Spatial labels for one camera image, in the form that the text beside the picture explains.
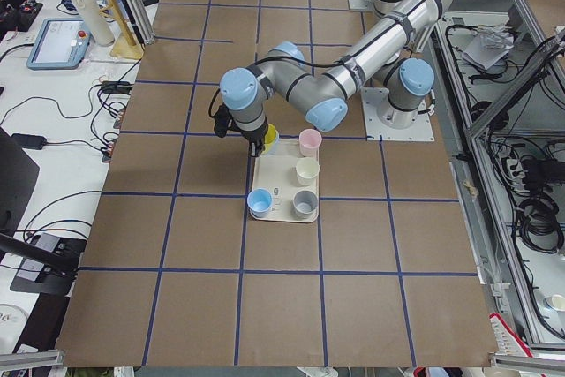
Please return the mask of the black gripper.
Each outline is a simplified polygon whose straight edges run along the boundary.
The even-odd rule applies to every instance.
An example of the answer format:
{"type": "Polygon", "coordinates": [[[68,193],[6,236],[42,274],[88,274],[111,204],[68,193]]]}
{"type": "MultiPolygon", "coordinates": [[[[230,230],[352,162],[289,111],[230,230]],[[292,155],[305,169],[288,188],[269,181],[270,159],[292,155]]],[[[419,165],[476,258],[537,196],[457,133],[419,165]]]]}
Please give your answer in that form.
{"type": "Polygon", "coordinates": [[[261,155],[261,148],[265,146],[267,131],[268,123],[262,123],[253,130],[240,130],[242,136],[249,142],[249,155],[252,158],[257,158],[261,155]]]}

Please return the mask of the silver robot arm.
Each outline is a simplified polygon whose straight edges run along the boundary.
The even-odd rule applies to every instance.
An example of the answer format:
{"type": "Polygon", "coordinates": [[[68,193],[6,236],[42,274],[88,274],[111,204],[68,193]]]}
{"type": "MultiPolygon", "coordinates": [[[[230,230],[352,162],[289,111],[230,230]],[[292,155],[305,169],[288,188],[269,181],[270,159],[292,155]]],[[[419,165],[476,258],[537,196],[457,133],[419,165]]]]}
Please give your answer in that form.
{"type": "Polygon", "coordinates": [[[283,42],[246,67],[227,71],[217,96],[222,105],[209,116],[215,135],[240,133],[248,153],[265,149],[268,120],[264,104],[279,94],[305,121],[322,132],[334,130],[346,117],[347,101],[380,69],[391,65],[416,36],[433,26],[453,0],[372,0],[379,21],[342,57],[321,64],[319,76],[308,72],[310,63],[299,48],[283,42]]]}

